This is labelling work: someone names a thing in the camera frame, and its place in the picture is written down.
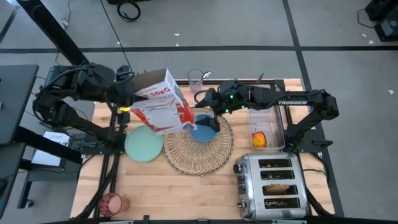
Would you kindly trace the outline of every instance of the round wicker mat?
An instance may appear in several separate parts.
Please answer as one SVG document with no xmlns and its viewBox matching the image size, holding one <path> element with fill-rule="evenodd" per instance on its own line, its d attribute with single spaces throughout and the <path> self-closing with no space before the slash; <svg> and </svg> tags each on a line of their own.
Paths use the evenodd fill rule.
<svg viewBox="0 0 398 224">
<path fill-rule="evenodd" d="M 208 114 L 210 109 L 195 108 L 195 114 Z M 231 126 L 218 117 L 220 132 L 209 142 L 194 140 L 188 131 L 164 136 L 164 155 L 172 167 L 187 175 L 208 175 L 222 168 L 234 146 Z"/>
</svg>

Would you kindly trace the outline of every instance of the wooden tabletop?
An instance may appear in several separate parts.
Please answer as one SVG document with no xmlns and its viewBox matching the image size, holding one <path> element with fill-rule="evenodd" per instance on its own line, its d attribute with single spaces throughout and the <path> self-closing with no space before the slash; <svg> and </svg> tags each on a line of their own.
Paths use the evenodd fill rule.
<svg viewBox="0 0 398 224">
<path fill-rule="evenodd" d="M 299 79 L 284 81 L 287 90 L 303 90 Z M 189 104 L 195 105 L 189 87 L 180 88 Z M 308 114 L 306 106 L 291 106 L 290 110 L 295 123 Z M 106 127 L 109 125 L 110 116 L 111 112 L 105 104 L 95 106 L 94 123 Z M 241 219 L 236 206 L 238 187 L 232 166 L 243 154 L 258 151 L 251 147 L 248 110 L 234 111 L 233 114 L 226 114 L 224 117 L 233 129 L 234 149 L 227 164 L 214 174 L 204 177 L 182 175 L 169 165 L 162 153 L 146 163 L 134 162 L 125 154 L 121 156 L 116 193 L 127 197 L 131 207 L 128 211 L 114 216 L 113 220 L 142 220 L 144 215 L 150 215 L 151 220 Z M 132 115 L 127 131 L 139 125 L 142 125 L 142 122 Z M 310 154 L 301 153 L 300 157 L 303 169 L 323 170 L 322 163 Z M 95 156 L 82 168 L 71 217 L 78 215 L 97 191 L 102 161 L 103 156 Z M 113 159 L 110 158 L 109 161 L 110 168 Z M 307 171 L 305 181 L 323 208 L 334 213 L 325 175 Z"/>
</svg>

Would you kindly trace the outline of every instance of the silver toaster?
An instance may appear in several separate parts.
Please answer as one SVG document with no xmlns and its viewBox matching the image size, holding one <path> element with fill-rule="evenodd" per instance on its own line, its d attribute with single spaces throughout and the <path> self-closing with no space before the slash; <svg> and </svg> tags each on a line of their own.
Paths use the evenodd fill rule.
<svg viewBox="0 0 398 224">
<path fill-rule="evenodd" d="M 302 218 L 308 201 L 295 154 L 245 154 L 233 166 L 238 175 L 238 207 L 245 220 Z"/>
</svg>

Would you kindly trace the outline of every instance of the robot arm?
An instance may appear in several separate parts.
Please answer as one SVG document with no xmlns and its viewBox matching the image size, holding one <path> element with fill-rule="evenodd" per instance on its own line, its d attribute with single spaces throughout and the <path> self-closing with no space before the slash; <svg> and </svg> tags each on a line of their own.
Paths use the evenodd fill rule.
<svg viewBox="0 0 398 224">
<path fill-rule="evenodd" d="M 117 73 L 93 63 L 78 67 L 54 66 L 36 95 L 33 112 L 41 122 L 53 128 L 73 127 L 96 136 L 99 141 L 114 144 L 117 141 L 114 131 L 117 107 L 146 100 L 135 95 L 133 76 L 127 66 L 121 67 Z M 75 109 L 62 100 L 68 96 L 74 100 L 106 102 L 113 111 L 110 127 L 103 128 L 79 117 Z"/>
<path fill-rule="evenodd" d="M 210 88 L 204 99 L 197 101 L 196 108 L 209 106 L 214 111 L 213 118 L 199 120 L 196 124 L 209 126 L 220 131 L 217 116 L 249 108 L 263 110 L 275 105 L 313 106 L 309 113 L 298 124 L 287 129 L 287 142 L 298 144 L 306 131 L 322 120 L 331 120 L 339 115 L 336 98 L 325 90 L 311 91 L 274 91 L 269 88 L 245 85 L 239 80 L 222 83 L 217 90 Z"/>
</svg>

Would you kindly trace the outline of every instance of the black cable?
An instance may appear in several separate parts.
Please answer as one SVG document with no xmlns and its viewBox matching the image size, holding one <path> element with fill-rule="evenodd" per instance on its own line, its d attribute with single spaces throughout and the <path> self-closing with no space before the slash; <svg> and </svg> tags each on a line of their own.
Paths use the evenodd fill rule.
<svg viewBox="0 0 398 224">
<path fill-rule="evenodd" d="M 72 139 L 75 139 L 75 137 L 72 136 L 72 134 L 70 134 L 69 132 L 67 132 L 66 130 L 64 130 L 64 129 L 62 129 L 62 128 L 57 128 L 55 131 L 56 131 L 56 132 L 61 132 L 61 133 L 63 133 L 63 134 L 66 134 L 67 136 L 71 137 Z"/>
<path fill-rule="evenodd" d="M 46 78 L 40 77 L 40 76 L 38 76 L 38 75 L 36 75 L 36 78 L 41 78 L 41 79 L 46 80 Z"/>
<path fill-rule="evenodd" d="M 195 102 L 199 103 L 199 101 L 197 100 L 197 96 L 198 96 L 200 93 L 205 93 L 206 91 L 207 91 L 207 90 L 200 90 L 199 92 L 195 93 L 194 96 L 193 96 L 193 99 L 195 100 Z"/>
<path fill-rule="evenodd" d="M 326 181 L 328 182 L 328 187 L 331 187 L 333 183 L 330 178 L 329 167 L 325 164 L 323 159 L 317 153 L 311 153 L 311 155 L 316 159 L 318 159 L 323 164 L 323 167 L 325 168 L 325 175 L 326 175 Z"/>
<path fill-rule="evenodd" d="M 61 66 L 61 64 L 58 62 L 58 55 L 59 55 L 59 54 L 60 54 L 60 51 L 57 50 L 57 56 L 55 56 L 54 62 L 55 62 L 57 65 Z"/>
<path fill-rule="evenodd" d="M 120 84 L 126 83 L 126 82 L 130 81 L 132 78 L 134 78 L 134 77 L 136 76 L 136 74 L 135 74 L 134 72 L 122 72 L 122 73 L 118 73 L 118 74 L 116 74 L 116 75 L 125 75 L 125 74 L 132 74 L 132 75 L 129 76 L 129 78 L 127 78 L 127 79 L 125 79 L 125 80 L 121 80 L 121 81 L 118 81 L 118 82 L 110 82 L 110 81 L 108 81 L 108 79 L 107 79 L 104 75 L 102 75 L 102 74 L 100 74 L 100 73 L 96 73 L 96 75 L 98 75 L 98 76 L 99 76 L 100 78 L 102 78 L 104 81 L 106 81 L 107 83 L 109 83 L 109 85 L 111 85 L 111 86 L 120 85 Z"/>
<path fill-rule="evenodd" d="M 322 173 L 322 174 L 324 174 L 324 175 L 326 176 L 326 172 L 323 171 L 323 170 L 317 170 L 317 169 L 304 169 L 303 171 L 304 171 L 304 172 L 305 172 L 305 171 L 319 172 L 319 173 Z"/>
<path fill-rule="evenodd" d="M 308 201 L 312 205 L 313 209 L 317 212 L 319 216 L 331 216 L 332 214 L 326 211 L 322 205 L 317 201 L 317 199 L 312 195 L 308 187 L 305 187 L 307 193 Z"/>
<path fill-rule="evenodd" d="M 129 17 L 125 12 L 123 12 L 123 11 L 121 10 L 121 6 L 124 5 L 124 4 L 130 4 L 130 5 L 132 5 L 133 7 L 135 7 L 135 8 L 137 9 L 137 11 L 138 11 L 138 15 L 137 15 L 136 17 L 133 17 L 133 18 Z M 121 1 L 121 2 L 118 3 L 118 15 L 120 16 L 120 18 L 121 18 L 122 20 L 124 20 L 124 21 L 126 21 L 126 22 L 134 22 L 134 21 L 136 21 L 136 20 L 141 16 L 141 9 L 140 9 L 140 7 L 137 5 L 137 3 L 135 3 L 135 2 L 132 1 L 132 0 Z"/>
<path fill-rule="evenodd" d="M 360 22 L 360 21 L 359 21 L 359 12 L 361 12 L 362 10 L 365 10 L 365 8 L 360 9 L 360 10 L 358 10 L 358 11 L 356 12 L 356 21 L 358 22 L 358 24 L 360 24 L 360 25 L 362 25 L 362 26 L 365 26 L 365 27 L 367 27 L 367 28 L 370 28 L 370 29 L 373 29 L 373 28 L 375 28 L 377 25 L 379 25 L 380 21 L 377 22 L 376 25 L 374 25 L 374 26 L 368 26 L 368 25 L 363 24 L 362 22 Z"/>
<path fill-rule="evenodd" d="M 56 173 L 56 174 L 72 174 L 72 173 L 74 173 L 74 172 L 79 172 L 79 171 L 81 170 L 81 168 L 86 164 L 86 162 L 88 162 L 88 161 L 89 161 L 90 159 L 92 159 L 94 156 L 95 156 L 95 155 L 92 155 L 92 156 L 90 156 L 88 159 L 86 159 L 86 161 L 84 161 L 84 162 L 81 164 L 80 168 L 79 168 L 78 170 L 75 170 L 75 171 L 71 171 L 71 172 L 62 171 L 62 172 L 58 172 L 58 171 L 54 171 L 54 170 L 25 170 L 25 171 L 18 172 L 18 173 L 16 173 L 16 174 L 10 174 L 10 175 L 4 177 L 3 179 L 7 179 L 8 177 L 12 177 L 13 175 L 17 175 L 17 174 L 21 174 L 21 173 L 25 173 L 25 172 L 38 172 L 38 171 L 53 172 L 53 173 Z"/>
<path fill-rule="evenodd" d="M 113 111 L 113 106 L 112 106 L 112 104 L 111 104 L 111 102 L 110 102 L 110 100 L 109 100 L 108 92 L 107 92 L 107 91 L 104 92 L 104 98 L 105 98 L 105 103 L 106 103 L 106 105 L 108 106 L 108 108 L 109 108 L 111 111 Z"/>
<path fill-rule="evenodd" d="M 35 117 L 36 117 L 40 122 L 47 124 L 47 123 L 44 121 L 43 118 L 41 118 L 41 117 L 38 116 L 38 114 L 37 114 L 37 112 L 36 112 L 36 101 L 40 99 L 40 97 L 42 96 L 44 90 L 46 90 L 46 89 L 50 88 L 51 86 L 53 86 L 54 83 L 55 83 L 56 81 L 58 81 L 60 78 L 64 77 L 65 75 L 69 75 L 69 74 L 71 74 L 71 73 L 73 73 L 73 72 L 77 72 L 77 71 L 81 71 L 81 70 L 87 70 L 87 69 L 88 69 L 88 68 L 86 68 L 86 67 L 78 67 L 78 68 L 72 68 L 72 69 L 69 69 L 69 70 L 67 70 L 67 71 L 64 71 L 64 72 L 62 72 L 61 74 L 59 74 L 57 77 L 55 77 L 49 84 L 45 85 L 45 86 L 40 90 L 40 92 L 37 94 L 36 99 L 35 99 L 35 100 L 33 101 L 33 103 L 32 103 L 33 114 L 35 115 Z"/>
<path fill-rule="evenodd" d="M 105 189 L 107 188 L 108 184 L 115 177 L 115 175 L 116 175 L 115 170 L 116 170 L 116 162 L 113 161 L 111 170 L 108 172 L 107 176 L 105 177 L 103 184 L 98 188 L 97 192 L 94 194 L 93 198 L 86 205 L 86 207 L 83 209 L 83 211 L 73 219 L 79 220 L 79 219 L 88 218 L 90 216 L 94 207 L 98 204 L 99 200 L 103 196 L 103 193 L 104 193 Z"/>
<path fill-rule="evenodd" d="M 101 2 L 101 5 L 102 5 L 102 8 L 104 9 L 104 12 L 105 12 L 105 14 L 106 14 L 106 17 L 108 18 L 108 21 L 109 21 L 109 23 L 111 24 L 112 30 L 113 30 L 113 32 L 114 32 L 114 34 L 115 34 L 116 38 L 117 38 L 117 39 L 118 39 L 118 41 L 119 41 L 120 48 L 122 49 L 122 52 L 123 52 L 124 58 L 126 58 L 127 64 L 129 64 L 130 71 L 132 71 L 132 68 L 131 68 L 131 65 L 130 65 L 129 59 L 127 59 L 126 53 L 125 53 L 125 51 L 124 51 L 124 47 L 123 47 L 123 45 L 122 45 L 122 42 L 120 41 L 120 38 L 119 38 L 119 36 L 118 36 L 118 33 L 116 33 L 116 30 L 114 29 L 114 27 L 113 27 L 113 24 L 112 24 L 112 22 L 111 22 L 111 19 L 109 18 L 109 15 L 108 15 L 108 13 L 106 12 L 106 9 L 105 9 L 105 6 L 104 6 L 104 3 L 102 2 L 102 0 L 99 0 L 99 1 Z"/>
<path fill-rule="evenodd" d="M 25 112 L 26 112 L 27 114 L 29 114 L 29 115 L 35 117 L 31 112 L 28 112 L 28 111 L 26 111 L 26 110 L 25 110 Z"/>
<path fill-rule="evenodd" d="M 87 120 L 87 121 L 90 121 L 90 119 L 88 119 L 87 115 L 86 115 L 84 112 L 82 112 L 81 109 L 76 108 L 76 107 L 73 107 L 73 106 L 72 106 L 72 108 L 74 108 L 74 109 L 77 110 L 77 111 L 80 111 L 80 112 L 83 114 L 83 116 L 86 118 L 86 120 Z"/>
</svg>

